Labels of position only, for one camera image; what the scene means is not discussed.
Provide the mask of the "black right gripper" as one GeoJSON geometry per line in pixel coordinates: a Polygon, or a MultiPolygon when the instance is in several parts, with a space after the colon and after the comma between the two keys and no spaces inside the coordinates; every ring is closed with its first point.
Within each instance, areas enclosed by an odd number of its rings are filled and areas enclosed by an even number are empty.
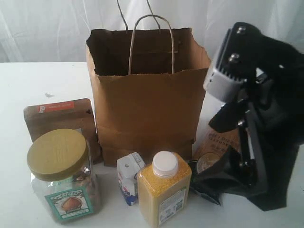
{"type": "Polygon", "coordinates": [[[299,146],[304,142],[304,55],[288,43],[237,22],[228,39],[228,71],[243,82],[243,101],[211,118],[218,133],[247,127],[255,165],[247,199],[263,211],[284,208],[299,146]]]}

